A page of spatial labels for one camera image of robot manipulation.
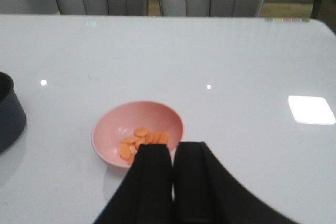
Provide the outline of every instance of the white table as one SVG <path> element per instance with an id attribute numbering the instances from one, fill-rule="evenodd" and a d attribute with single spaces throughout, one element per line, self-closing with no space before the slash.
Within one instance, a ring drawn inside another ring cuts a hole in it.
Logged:
<path id="1" fill-rule="evenodd" d="M 92 223 L 123 177 L 92 149 L 92 128 L 135 100 L 173 107 L 184 141 L 205 141 L 275 210 L 336 223 L 336 127 L 295 122 L 287 101 L 324 97 L 336 112 L 336 36 L 324 24 L 0 15 L 0 28 L 0 71 L 27 114 L 0 155 L 1 223 Z"/>

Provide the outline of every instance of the floor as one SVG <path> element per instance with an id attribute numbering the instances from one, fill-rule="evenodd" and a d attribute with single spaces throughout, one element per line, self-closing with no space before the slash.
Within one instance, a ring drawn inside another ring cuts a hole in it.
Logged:
<path id="1" fill-rule="evenodd" d="M 312 0 L 266 0 L 262 17 L 310 17 Z M 55 0 L 0 0 L 3 14 L 57 14 Z M 159 0 L 149 0 L 149 16 L 160 16 Z"/>

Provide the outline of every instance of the pink bowl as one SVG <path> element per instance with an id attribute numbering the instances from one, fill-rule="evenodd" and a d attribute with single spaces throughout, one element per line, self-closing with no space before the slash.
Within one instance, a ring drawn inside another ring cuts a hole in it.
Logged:
<path id="1" fill-rule="evenodd" d="M 137 127 L 150 131 L 168 131 L 168 148 L 173 152 L 181 141 L 184 125 L 181 117 L 167 105 L 138 101 L 120 105 L 107 112 L 92 132 L 92 146 L 108 165 L 130 167 L 119 155 L 119 146 Z"/>

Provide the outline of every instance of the glossy table surface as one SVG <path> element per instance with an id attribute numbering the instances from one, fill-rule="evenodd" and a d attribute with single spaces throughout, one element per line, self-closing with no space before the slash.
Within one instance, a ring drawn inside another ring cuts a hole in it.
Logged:
<path id="1" fill-rule="evenodd" d="M 0 71 L 27 114 L 0 154 L 1 223 L 92 223 L 123 174 L 91 146 L 109 109 L 173 107 L 250 192 L 304 224 L 336 220 L 336 127 L 297 123 L 290 95 L 336 111 L 336 36 L 242 18 L 0 15 Z"/>

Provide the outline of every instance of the table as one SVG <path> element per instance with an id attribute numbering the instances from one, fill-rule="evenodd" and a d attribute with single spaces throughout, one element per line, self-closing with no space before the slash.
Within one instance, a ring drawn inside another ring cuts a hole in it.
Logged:
<path id="1" fill-rule="evenodd" d="M 0 155 L 1 223 L 92 223 L 122 181 L 91 146 L 110 108 L 173 107 L 184 141 L 304 224 L 336 220 L 336 127 L 297 123 L 289 95 L 336 112 L 336 36 L 316 20 L 0 15 L 0 70 L 27 114 Z"/>

